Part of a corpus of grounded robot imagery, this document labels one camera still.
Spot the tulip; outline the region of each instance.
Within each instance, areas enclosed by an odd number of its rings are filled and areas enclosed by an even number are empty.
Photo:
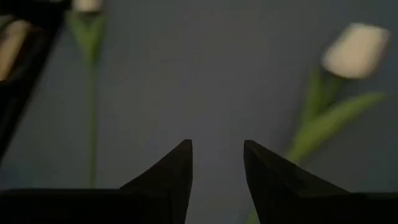
[[[78,12],[100,12],[103,0],[73,0],[73,9]]]
[[[339,77],[366,78],[377,67],[389,36],[387,29],[352,23],[326,51],[322,64]]]

